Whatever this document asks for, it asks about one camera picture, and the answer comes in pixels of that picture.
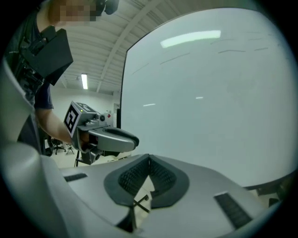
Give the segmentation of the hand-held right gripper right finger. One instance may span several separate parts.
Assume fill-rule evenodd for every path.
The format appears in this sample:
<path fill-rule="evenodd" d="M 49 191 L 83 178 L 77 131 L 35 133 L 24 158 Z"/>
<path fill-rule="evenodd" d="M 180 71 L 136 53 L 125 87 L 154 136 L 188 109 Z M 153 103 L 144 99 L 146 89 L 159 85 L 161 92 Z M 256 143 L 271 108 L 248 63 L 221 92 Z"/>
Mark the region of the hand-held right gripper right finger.
<path fill-rule="evenodd" d="M 279 208 L 265 208 L 250 191 L 198 165 L 150 155 L 152 172 L 172 182 L 151 201 L 144 238 L 251 238 Z"/>

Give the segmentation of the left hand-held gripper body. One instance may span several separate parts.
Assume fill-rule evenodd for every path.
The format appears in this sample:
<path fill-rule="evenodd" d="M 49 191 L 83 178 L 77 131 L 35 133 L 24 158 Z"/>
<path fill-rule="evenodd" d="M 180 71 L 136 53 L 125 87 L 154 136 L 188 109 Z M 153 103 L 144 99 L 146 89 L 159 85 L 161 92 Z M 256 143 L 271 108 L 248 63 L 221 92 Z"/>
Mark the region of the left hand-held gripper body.
<path fill-rule="evenodd" d="M 71 137 L 73 147 L 78 151 L 75 159 L 75 165 L 84 163 L 87 165 L 93 164 L 100 156 L 115 156 L 119 152 L 108 152 L 97 149 L 95 145 L 90 145 L 88 149 L 82 150 L 80 145 L 80 134 L 92 129 L 102 127 L 113 127 L 113 114 L 109 112 L 99 113 L 84 103 L 72 101 L 66 116 L 64 125 Z"/>

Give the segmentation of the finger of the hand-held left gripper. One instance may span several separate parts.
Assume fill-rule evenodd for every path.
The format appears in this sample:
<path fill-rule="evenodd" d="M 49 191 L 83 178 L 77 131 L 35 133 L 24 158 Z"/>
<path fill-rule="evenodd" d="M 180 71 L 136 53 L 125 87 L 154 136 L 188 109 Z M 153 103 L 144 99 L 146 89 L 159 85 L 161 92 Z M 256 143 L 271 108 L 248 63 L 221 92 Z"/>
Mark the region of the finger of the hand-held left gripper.
<path fill-rule="evenodd" d="M 119 128 L 96 128 L 88 131 L 89 142 L 108 152 L 130 152 L 137 147 L 137 137 Z"/>
<path fill-rule="evenodd" d="M 105 128 L 104 145 L 112 147 L 138 147 L 139 139 L 135 135 L 119 128 Z"/>

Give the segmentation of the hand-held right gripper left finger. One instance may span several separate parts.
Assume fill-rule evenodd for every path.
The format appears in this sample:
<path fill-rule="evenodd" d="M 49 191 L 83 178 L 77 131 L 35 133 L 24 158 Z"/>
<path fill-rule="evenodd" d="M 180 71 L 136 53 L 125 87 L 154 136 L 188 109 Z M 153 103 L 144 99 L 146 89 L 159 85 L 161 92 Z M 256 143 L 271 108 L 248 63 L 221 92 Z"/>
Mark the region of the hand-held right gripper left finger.
<path fill-rule="evenodd" d="M 111 171 L 132 161 L 133 157 L 131 156 L 114 161 L 104 159 L 102 163 L 96 162 L 93 165 L 61 168 L 60 171 L 63 176 L 72 176 L 79 173 L 86 175 L 86 177 L 70 181 L 68 184 L 79 198 L 96 214 L 103 217 L 105 221 L 112 225 L 118 225 L 128 215 L 132 215 L 133 225 L 135 225 L 135 228 L 139 228 L 149 215 L 149 199 L 144 199 L 145 196 L 149 196 L 149 178 L 142 182 L 141 187 L 137 189 L 134 200 L 140 205 L 133 203 L 132 210 L 126 206 L 116 204 L 104 188 L 105 177 Z"/>

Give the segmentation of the person's left hand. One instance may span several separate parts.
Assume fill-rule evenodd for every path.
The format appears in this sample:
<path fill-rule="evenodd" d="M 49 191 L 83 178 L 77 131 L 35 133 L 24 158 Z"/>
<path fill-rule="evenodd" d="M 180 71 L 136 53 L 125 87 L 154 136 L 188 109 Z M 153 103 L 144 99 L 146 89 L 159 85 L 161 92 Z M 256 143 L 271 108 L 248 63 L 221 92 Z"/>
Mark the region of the person's left hand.
<path fill-rule="evenodd" d="M 90 135 L 87 132 L 82 132 L 80 134 L 80 145 L 82 150 L 86 150 L 89 148 L 91 144 L 98 144 L 98 138 L 94 135 Z"/>

